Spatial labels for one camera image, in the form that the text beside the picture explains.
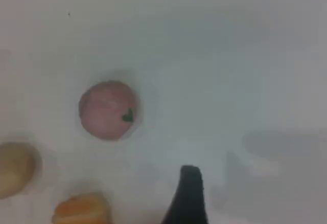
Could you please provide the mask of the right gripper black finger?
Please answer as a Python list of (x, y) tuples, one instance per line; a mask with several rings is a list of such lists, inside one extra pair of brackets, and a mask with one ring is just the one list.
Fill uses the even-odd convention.
[(207, 224), (202, 174), (198, 167), (184, 165), (163, 224)]

